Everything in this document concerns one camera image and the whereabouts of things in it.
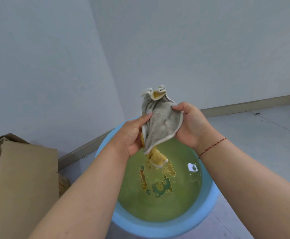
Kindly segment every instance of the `person's left hand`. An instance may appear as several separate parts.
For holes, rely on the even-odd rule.
[[[152,113],[144,114],[135,120],[127,121],[114,135],[111,143],[116,149],[126,154],[128,158],[135,154],[143,147],[140,129],[151,118],[151,116]]]

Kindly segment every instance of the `tile grout line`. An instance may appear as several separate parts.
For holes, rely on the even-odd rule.
[[[270,121],[270,122],[272,122],[273,124],[276,124],[277,126],[280,126],[280,127],[284,128],[284,129],[286,129],[286,130],[288,130],[288,131],[290,132],[289,129],[287,129],[287,128],[285,128],[285,127],[283,127],[283,126],[281,126],[281,125],[279,125],[279,124],[277,124],[277,123],[275,123],[275,122],[273,122],[273,121],[271,121],[271,120],[269,120],[269,119],[267,119],[267,118],[265,118],[265,117],[262,117],[262,116],[259,116],[259,117],[264,118],[264,119],[266,119],[267,121]]]
[[[232,233],[231,233],[231,231],[230,230],[228,230],[228,228],[222,223],[222,225],[227,229],[227,231],[229,231],[229,233],[235,238],[235,239],[237,239]]]

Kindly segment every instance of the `red string bracelet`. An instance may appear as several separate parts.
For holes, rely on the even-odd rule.
[[[226,139],[226,138],[223,138],[222,140],[218,141],[217,143],[211,145],[211,146],[210,146],[209,148],[207,148],[204,152],[207,152],[208,149],[210,149],[212,146],[215,146],[215,145],[219,144],[221,141],[223,141],[223,140],[225,140],[225,139]]]

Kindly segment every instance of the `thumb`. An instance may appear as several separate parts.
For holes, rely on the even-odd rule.
[[[152,112],[149,114],[143,114],[139,118],[135,119],[133,121],[135,127],[141,128],[150,119],[152,114],[153,114]]]
[[[177,111],[184,111],[185,113],[188,113],[193,109],[193,105],[187,102],[181,102],[177,106],[172,106],[172,108]]]

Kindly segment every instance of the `tile floor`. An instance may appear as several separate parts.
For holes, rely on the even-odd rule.
[[[290,105],[208,118],[219,132],[245,153],[290,181]],[[95,152],[62,173],[73,183],[94,160]],[[136,239],[111,224],[107,239]],[[252,239],[223,195],[212,213],[195,229],[177,239]]]

